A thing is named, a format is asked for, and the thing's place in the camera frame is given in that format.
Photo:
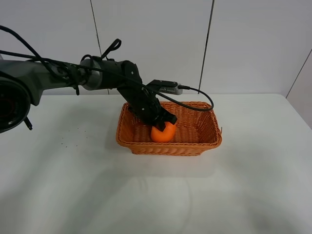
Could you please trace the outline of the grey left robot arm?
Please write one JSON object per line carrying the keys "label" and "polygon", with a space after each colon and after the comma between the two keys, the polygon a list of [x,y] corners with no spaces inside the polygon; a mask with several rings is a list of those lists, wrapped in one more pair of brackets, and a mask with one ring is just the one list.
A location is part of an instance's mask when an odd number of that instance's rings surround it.
{"label": "grey left robot arm", "polygon": [[144,123],[163,131],[166,122],[177,117],[165,110],[156,98],[152,84],[143,87],[137,65],[128,61],[85,58],[79,65],[65,62],[1,60],[0,62],[0,131],[9,131],[24,122],[30,106],[39,105],[45,90],[71,87],[89,91],[117,89]]}

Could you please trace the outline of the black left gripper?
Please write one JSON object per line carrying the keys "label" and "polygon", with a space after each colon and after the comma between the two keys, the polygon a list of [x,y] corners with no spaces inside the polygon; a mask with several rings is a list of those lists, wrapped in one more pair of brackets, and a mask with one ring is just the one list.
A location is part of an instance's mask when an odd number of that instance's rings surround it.
{"label": "black left gripper", "polygon": [[163,111],[154,94],[136,83],[125,83],[117,90],[129,103],[133,113],[145,124],[152,125],[163,132],[166,122],[176,124],[177,117],[168,111]]}

